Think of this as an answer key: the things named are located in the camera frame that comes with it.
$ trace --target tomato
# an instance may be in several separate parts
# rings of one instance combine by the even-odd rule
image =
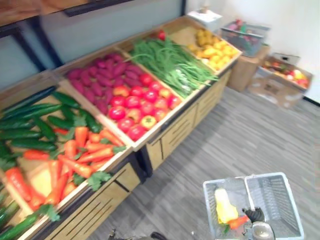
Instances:
[[[112,93],[115,96],[123,96],[123,97],[128,97],[130,94],[129,89],[126,86],[116,86],[113,89]]]
[[[171,91],[168,88],[162,88],[159,90],[159,96],[169,99],[171,97]]]
[[[132,126],[127,135],[129,138],[131,138],[133,141],[137,141],[139,138],[141,138],[144,134],[146,133],[146,130],[144,129],[143,126],[140,125],[135,125]]]
[[[126,116],[126,110],[123,106],[114,106],[109,110],[109,117],[113,120],[120,120]]]
[[[164,40],[166,39],[166,33],[165,33],[165,31],[160,30],[157,37],[158,37],[158,39],[164,41]]]
[[[135,122],[131,118],[123,118],[118,122],[118,128],[124,133],[127,133],[133,125]]]
[[[142,98],[144,95],[144,88],[141,86],[134,86],[133,88],[131,88],[130,95]]]
[[[160,91],[160,89],[163,89],[164,87],[161,85],[161,83],[160,82],[158,82],[158,81],[153,81],[152,83],[150,83],[150,85],[149,85],[149,89],[150,90],[153,90],[153,91],[155,91],[155,92],[159,92]]]
[[[154,103],[157,100],[158,94],[155,91],[148,90],[144,93],[144,99],[150,103]]]
[[[168,109],[168,101],[162,97],[159,97],[155,103],[154,103],[154,107],[158,108],[158,109]]]
[[[124,107],[125,103],[126,103],[126,98],[124,96],[114,96],[110,101],[110,105],[112,107],[116,107],[116,106]]]
[[[140,122],[143,114],[138,108],[131,108],[126,112],[126,117],[132,119],[136,124]]]
[[[154,111],[154,117],[157,120],[157,122],[160,122],[162,119],[164,119],[167,114],[168,114],[167,109],[157,108]]]
[[[140,110],[143,115],[151,115],[153,116],[155,113],[155,107],[152,103],[150,102],[145,102],[144,104],[141,105]]]
[[[176,108],[180,103],[181,103],[181,99],[178,98],[177,96],[172,96],[171,98],[169,98],[168,100],[168,106],[170,109],[174,109]]]
[[[148,87],[154,81],[154,78],[148,73],[141,74],[139,79],[145,87]]]

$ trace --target carrot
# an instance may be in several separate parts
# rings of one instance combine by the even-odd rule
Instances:
[[[57,185],[51,190],[49,195],[46,197],[44,204],[57,205],[62,199],[67,181],[68,181],[68,175],[63,174],[59,178]]]
[[[32,199],[28,204],[33,211],[36,211],[42,204],[44,204],[46,198],[41,193],[37,192],[32,186],[30,186],[30,192]]]
[[[23,157],[27,160],[48,161],[50,155],[44,151],[29,149],[23,153]]]
[[[10,168],[5,172],[5,176],[25,201],[29,202],[32,199],[30,188],[26,184],[19,167]]]
[[[62,135],[66,135],[68,133],[68,130],[63,129],[63,128],[55,128],[55,129],[53,129],[53,131],[56,134],[62,134]]]
[[[124,149],[126,149],[125,146],[116,147],[112,145],[106,145],[104,149],[101,149],[89,155],[80,157],[78,162],[79,163],[99,162],[102,159],[113,157],[115,153],[121,152]]]
[[[48,161],[49,171],[51,176],[51,188],[54,189],[57,186],[58,179],[61,176],[63,163],[58,160]]]
[[[62,199],[64,199],[66,196],[68,196],[76,188],[77,188],[77,186],[73,182],[69,182],[64,188]]]
[[[94,153],[96,151],[99,151],[108,147],[113,147],[113,146],[110,144],[103,144],[103,143],[89,143],[85,146],[85,148],[88,150],[88,153]]]
[[[90,140],[90,142],[97,144],[100,142],[101,137],[98,133],[90,133],[89,140]]]
[[[233,220],[228,221],[228,224],[230,225],[230,229],[237,229],[241,225],[248,222],[248,220],[249,220],[248,216],[245,215],[245,216],[240,216],[237,219],[233,219]]]
[[[69,140],[64,144],[64,154],[69,159],[74,159],[77,155],[77,143],[75,140]]]
[[[66,156],[59,155],[58,159],[66,164],[69,168],[73,169],[77,174],[84,178],[89,178],[93,173],[92,168],[85,164],[77,163],[76,161],[72,161],[68,159]]]
[[[98,171],[103,165],[105,165],[112,157],[107,157],[102,161],[94,162],[91,164],[91,168],[94,172]]]
[[[76,145],[80,148],[83,148],[86,144],[88,137],[89,129],[86,126],[76,126],[75,127],[75,141]]]
[[[108,129],[103,129],[100,132],[100,137],[106,138],[108,139],[112,144],[114,144],[115,146],[123,146],[123,142],[119,140],[119,138],[117,138],[112,132],[110,132]]]

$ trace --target cucumber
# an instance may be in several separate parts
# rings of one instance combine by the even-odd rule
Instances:
[[[0,140],[12,140],[12,139],[40,139],[42,138],[41,132],[25,130],[25,129],[14,129],[7,130],[0,133]]]
[[[69,106],[67,105],[62,105],[61,107],[61,112],[63,114],[63,116],[65,117],[66,120],[70,120],[70,121],[73,121],[74,120],[74,117],[75,117],[75,114],[74,112],[70,109]]]
[[[61,108],[61,106],[62,106],[61,104],[52,105],[52,106],[47,107],[45,109],[39,109],[39,110],[30,112],[30,113],[24,114],[21,116],[21,118],[31,119],[33,117],[41,117],[43,115],[51,114],[51,113],[58,111]]]
[[[31,129],[35,126],[33,122],[23,119],[9,119],[5,121],[0,121],[0,130],[10,130],[10,129]]]
[[[71,96],[64,94],[62,92],[55,91],[52,93],[52,96],[54,96],[58,101],[61,103],[68,105],[74,109],[79,109],[80,104]]]
[[[51,142],[35,139],[15,139],[11,141],[11,145],[17,148],[36,149],[43,151],[54,151],[57,149],[57,146]]]
[[[61,119],[57,116],[48,116],[47,119],[52,125],[55,125],[56,127],[61,128],[61,129],[70,129],[70,128],[74,127],[73,121],[64,120],[64,119]]]
[[[88,111],[84,109],[79,109],[80,115],[83,117],[85,116],[85,121],[91,132],[98,134],[102,130],[101,124],[99,124],[94,116],[92,116]]]
[[[33,120],[39,127],[43,136],[45,136],[50,142],[55,142],[57,140],[57,136],[49,124],[47,124],[45,121],[42,121],[42,119],[38,117],[34,117]]]
[[[56,90],[55,86],[51,86],[48,87],[42,91],[38,91],[37,93],[17,102],[16,104],[9,106],[5,109],[2,110],[3,114],[7,114],[9,112],[12,112],[16,109],[22,108],[22,107],[26,107],[26,106],[30,106],[38,101],[40,101],[41,99],[46,98],[47,96],[49,96],[54,90]]]
[[[25,115],[27,113],[32,113],[32,112],[35,112],[37,110],[47,109],[47,108],[52,107],[52,106],[55,106],[55,104],[52,104],[52,103],[41,103],[41,104],[35,104],[35,105],[32,105],[32,106],[26,106],[26,107],[19,108],[17,110],[9,112],[1,120],[7,120],[7,119],[16,118],[18,116],[22,116],[22,115]]]

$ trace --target green leaf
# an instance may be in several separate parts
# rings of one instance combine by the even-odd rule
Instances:
[[[103,182],[107,182],[112,176],[104,171],[97,171],[88,178],[88,185],[93,191],[97,191]]]
[[[83,176],[80,176],[77,173],[73,174],[73,183],[77,186],[79,186],[80,184],[82,184],[86,179]]]
[[[52,222],[56,222],[60,220],[60,216],[57,214],[52,204],[45,204],[40,206],[39,209],[35,211],[33,214],[36,214],[39,217],[46,215]]]
[[[76,127],[85,127],[87,126],[86,116],[74,116],[73,117],[74,125]]]
[[[100,140],[100,143],[101,143],[101,144],[110,144],[111,142],[110,142],[107,138],[102,138],[102,139]]]

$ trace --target shopping basket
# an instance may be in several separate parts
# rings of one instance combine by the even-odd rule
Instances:
[[[303,240],[304,230],[298,209],[288,183],[282,172],[236,178],[217,179],[203,183],[206,209],[210,231],[215,239],[250,239],[250,235],[243,235],[244,227],[225,232],[226,226],[218,224],[215,191],[224,188],[230,203],[237,208],[254,210],[260,207],[277,240]]]

